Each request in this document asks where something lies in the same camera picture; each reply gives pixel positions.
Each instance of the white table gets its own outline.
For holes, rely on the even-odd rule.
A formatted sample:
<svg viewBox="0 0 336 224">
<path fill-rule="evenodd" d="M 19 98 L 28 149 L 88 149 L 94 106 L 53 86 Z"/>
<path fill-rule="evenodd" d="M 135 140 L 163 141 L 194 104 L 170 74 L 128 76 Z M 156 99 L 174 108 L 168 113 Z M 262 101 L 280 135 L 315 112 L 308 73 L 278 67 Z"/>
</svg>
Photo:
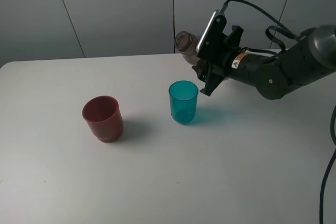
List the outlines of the white table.
<svg viewBox="0 0 336 224">
<path fill-rule="evenodd" d="M 278 101 L 223 82 L 193 124 L 168 88 L 204 84 L 181 55 L 12 62 L 0 69 L 1 224 L 318 223 L 334 150 L 336 74 Z M 125 133 L 104 144 L 81 116 L 118 99 Z M 325 223 L 335 223 L 336 169 Z"/>
</svg>

